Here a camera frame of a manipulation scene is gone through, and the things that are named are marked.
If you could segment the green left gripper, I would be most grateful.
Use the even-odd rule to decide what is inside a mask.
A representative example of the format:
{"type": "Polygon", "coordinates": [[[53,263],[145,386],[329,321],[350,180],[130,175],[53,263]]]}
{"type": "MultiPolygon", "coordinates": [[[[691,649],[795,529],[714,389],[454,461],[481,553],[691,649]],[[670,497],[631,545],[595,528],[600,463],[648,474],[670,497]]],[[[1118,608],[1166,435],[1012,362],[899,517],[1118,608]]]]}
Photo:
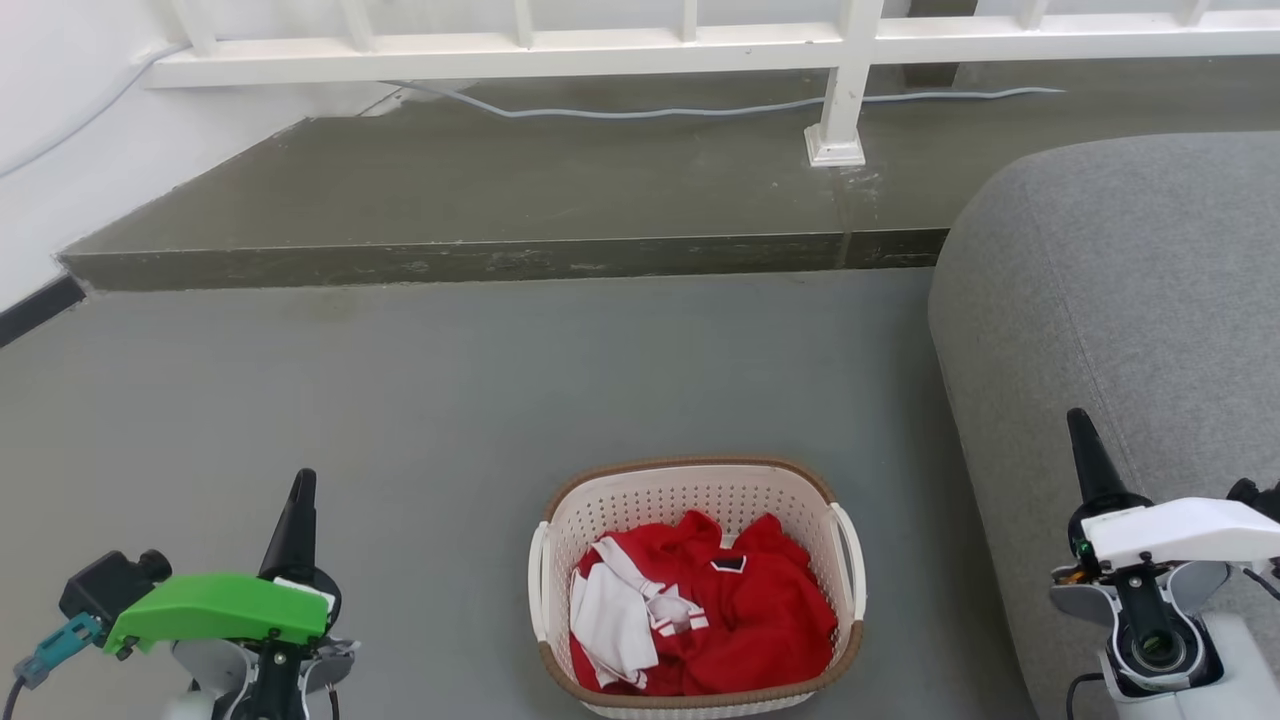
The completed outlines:
{"type": "Polygon", "coordinates": [[[294,475],[259,577],[207,573],[170,577],[127,609],[108,633],[104,653],[147,653],[170,641],[279,641],[306,646],[335,621],[343,594],[315,566],[317,477],[294,475]]]}

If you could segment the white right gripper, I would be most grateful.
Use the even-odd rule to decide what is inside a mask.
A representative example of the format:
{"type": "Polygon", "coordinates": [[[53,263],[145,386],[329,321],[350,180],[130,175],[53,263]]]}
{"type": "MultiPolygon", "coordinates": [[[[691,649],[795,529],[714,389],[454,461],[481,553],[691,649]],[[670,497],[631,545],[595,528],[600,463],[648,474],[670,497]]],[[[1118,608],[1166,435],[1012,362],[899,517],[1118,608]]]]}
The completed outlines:
{"type": "Polygon", "coordinates": [[[1257,564],[1280,559],[1280,521],[1234,498],[1155,503],[1128,492],[1089,414],[1066,416],[1082,505],[1068,546],[1097,573],[1179,562],[1257,564]]]}

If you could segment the cream perforated laundry basket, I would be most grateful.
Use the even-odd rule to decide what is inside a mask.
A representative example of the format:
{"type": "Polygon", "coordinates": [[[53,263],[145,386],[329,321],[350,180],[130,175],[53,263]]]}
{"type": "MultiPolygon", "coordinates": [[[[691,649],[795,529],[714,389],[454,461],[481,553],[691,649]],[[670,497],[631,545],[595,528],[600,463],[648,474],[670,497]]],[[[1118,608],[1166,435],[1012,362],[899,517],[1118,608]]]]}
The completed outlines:
{"type": "Polygon", "coordinates": [[[867,570],[861,543],[835,492],[805,468],[763,457],[678,457],[589,471],[550,501],[527,553],[527,606],[550,678],[605,720],[731,720],[790,708],[835,684],[861,646],[867,570]],[[810,555],[810,568],[837,618],[833,656],[818,676],[732,694],[650,697],[581,687],[570,652],[571,571],[611,532],[673,525],[704,512],[732,543],[756,518],[776,516],[810,555]]]}

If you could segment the grey fabric sofa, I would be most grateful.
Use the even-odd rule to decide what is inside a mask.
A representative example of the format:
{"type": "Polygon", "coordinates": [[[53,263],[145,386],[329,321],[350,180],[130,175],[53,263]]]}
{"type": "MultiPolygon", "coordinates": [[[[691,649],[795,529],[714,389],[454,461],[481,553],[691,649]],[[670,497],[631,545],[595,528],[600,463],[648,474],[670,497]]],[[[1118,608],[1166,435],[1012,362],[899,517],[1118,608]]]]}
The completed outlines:
{"type": "Polygon", "coordinates": [[[1038,720],[1105,630],[1059,612],[1091,415],[1155,502],[1280,480],[1280,131],[1155,135],[1023,158],[963,209],[929,325],[1038,720]]]}

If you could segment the white garment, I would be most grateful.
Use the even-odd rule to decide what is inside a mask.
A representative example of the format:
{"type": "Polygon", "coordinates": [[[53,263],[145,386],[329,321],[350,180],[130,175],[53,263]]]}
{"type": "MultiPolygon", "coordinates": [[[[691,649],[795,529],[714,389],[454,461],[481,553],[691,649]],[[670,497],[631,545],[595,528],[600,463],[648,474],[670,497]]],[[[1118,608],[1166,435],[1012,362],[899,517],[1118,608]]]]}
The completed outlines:
{"type": "Polygon", "coordinates": [[[639,544],[603,536],[590,546],[588,565],[573,571],[570,630],[602,689],[657,691],[658,642],[710,628],[705,609],[686,598],[680,584],[643,569],[640,557],[639,544]]]}

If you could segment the black baseboard strip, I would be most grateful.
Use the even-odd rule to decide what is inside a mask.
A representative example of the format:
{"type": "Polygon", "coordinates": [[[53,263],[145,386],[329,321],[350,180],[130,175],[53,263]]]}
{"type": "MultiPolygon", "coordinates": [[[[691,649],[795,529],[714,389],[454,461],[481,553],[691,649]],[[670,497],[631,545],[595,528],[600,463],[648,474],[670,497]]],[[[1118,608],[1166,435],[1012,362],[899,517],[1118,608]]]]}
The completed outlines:
{"type": "Polygon", "coordinates": [[[86,300],[76,278],[63,274],[9,307],[0,307],[0,348],[14,343],[86,300]]]}

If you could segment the red garment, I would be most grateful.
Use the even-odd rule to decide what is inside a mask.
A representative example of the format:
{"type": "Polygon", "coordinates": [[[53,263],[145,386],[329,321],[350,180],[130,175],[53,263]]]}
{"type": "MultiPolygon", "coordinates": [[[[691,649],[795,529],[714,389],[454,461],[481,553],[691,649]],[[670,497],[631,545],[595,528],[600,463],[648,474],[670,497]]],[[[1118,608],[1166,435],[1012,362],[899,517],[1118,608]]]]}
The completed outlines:
{"type": "Polygon", "coordinates": [[[732,694],[810,680],[832,660],[836,614],[812,571],[809,552],[785,534],[776,516],[756,518],[730,544],[721,525],[698,510],[673,525],[653,523],[604,536],[639,544],[640,566],[655,570],[659,582],[680,584],[686,598],[705,609],[710,628],[658,642],[660,666],[653,674],[659,687],[652,693],[596,685],[570,630],[573,674],[585,689],[650,697],[732,694]]]}

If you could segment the grey concrete step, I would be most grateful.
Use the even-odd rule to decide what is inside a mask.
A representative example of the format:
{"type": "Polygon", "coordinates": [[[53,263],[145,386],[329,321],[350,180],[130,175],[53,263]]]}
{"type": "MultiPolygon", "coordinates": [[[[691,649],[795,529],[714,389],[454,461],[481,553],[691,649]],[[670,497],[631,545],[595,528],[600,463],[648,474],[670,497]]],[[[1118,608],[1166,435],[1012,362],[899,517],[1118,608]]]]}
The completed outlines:
{"type": "Polygon", "coordinates": [[[74,242],[99,292],[820,272],[933,265],[961,208],[1033,152],[1280,129],[1280,56],[877,67],[861,167],[817,168],[817,108],[507,119],[399,91],[302,122],[74,242]]]}

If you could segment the white wooden railing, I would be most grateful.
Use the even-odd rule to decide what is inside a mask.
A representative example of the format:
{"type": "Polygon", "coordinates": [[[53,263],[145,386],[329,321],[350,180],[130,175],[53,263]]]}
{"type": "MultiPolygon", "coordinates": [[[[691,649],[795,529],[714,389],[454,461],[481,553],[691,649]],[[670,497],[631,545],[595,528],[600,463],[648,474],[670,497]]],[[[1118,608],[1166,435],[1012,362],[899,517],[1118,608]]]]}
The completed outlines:
{"type": "Polygon", "coordinates": [[[859,167],[858,132],[876,65],[1280,55],[1280,0],[1175,0],[1151,12],[1115,6],[1057,13],[1053,0],[1010,0],[1001,15],[888,18],[886,0],[838,0],[832,20],[707,26],[700,0],[652,28],[543,29],[532,0],[509,0],[499,32],[376,29],[369,0],[335,0],[339,32],[325,37],[219,38],[206,0],[172,0],[188,47],[156,60],[148,88],[344,82],[407,83],[658,76],[755,70],[829,73],[820,119],[805,132],[814,167],[859,167]]]}

